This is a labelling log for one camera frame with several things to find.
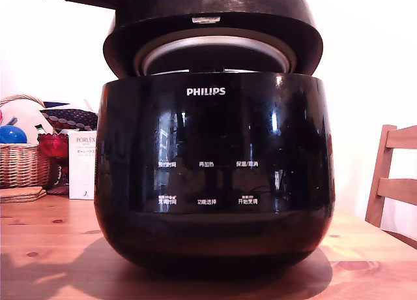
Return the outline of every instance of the woven basket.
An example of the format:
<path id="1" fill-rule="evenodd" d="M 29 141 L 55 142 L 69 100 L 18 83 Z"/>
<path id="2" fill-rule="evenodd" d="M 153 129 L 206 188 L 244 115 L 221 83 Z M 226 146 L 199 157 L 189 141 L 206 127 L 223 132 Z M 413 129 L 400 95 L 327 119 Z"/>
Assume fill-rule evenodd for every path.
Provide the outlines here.
<path id="1" fill-rule="evenodd" d="M 32 96 L 16 95 L 3 99 L 0 107 L 10 101 L 32 100 L 45 108 L 44 103 Z M 0 188 L 48 188 L 58 180 L 59 166 L 38 151 L 37 145 L 26 143 L 0 144 Z"/>

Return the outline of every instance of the wooden chair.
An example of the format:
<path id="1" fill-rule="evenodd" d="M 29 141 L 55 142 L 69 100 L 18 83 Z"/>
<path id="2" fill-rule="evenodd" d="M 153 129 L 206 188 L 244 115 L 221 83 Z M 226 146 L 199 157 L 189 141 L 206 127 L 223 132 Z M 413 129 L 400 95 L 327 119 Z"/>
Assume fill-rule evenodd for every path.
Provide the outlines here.
<path id="1" fill-rule="evenodd" d="M 385 198 L 417 205 L 417 180 L 388 179 L 394 149 L 417 149 L 417 126 L 403 129 L 397 129 L 392 125 L 382 127 L 365 218 L 368 223 L 378 228 L 381 226 Z M 399 233 L 385 232 L 417 249 L 417 241 Z"/>

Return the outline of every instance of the table surface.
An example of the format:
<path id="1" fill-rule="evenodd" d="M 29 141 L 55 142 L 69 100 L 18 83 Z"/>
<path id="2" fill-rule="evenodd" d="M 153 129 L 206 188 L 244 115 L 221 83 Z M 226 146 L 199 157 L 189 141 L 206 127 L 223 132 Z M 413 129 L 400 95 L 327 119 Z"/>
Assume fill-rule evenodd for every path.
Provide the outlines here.
<path id="1" fill-rule="evenodd" d="M 93 202 L 46 196 L 1 205 L 2 299 L 417 299 L 417 250 L 336 209 L 320 247 L 284 274 L 173 280 L 107 244 Z"/>

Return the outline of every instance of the open lid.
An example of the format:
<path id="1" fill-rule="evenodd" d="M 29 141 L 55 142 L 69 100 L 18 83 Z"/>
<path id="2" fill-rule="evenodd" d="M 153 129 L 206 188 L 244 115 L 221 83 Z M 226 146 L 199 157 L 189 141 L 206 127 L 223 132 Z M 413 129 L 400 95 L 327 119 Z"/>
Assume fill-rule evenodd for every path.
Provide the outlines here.
<path id="1" fill-rule="evenodd" d="M 178 70 L 311 75 L 323 40 L 305 0 L 67 0 L 115 8 L 104 57 L 119 78 Z"/>

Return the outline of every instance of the blue ball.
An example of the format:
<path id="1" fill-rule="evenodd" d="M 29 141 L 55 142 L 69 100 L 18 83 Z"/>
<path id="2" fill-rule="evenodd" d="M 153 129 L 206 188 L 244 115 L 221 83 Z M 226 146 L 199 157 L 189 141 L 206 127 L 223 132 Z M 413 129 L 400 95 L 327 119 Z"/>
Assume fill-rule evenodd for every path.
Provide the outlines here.
<path id="1" fill-rule="evenodd" d="M 25 132 L 17 126 L 0 127 L 0 143 L 27 143 Z"/>

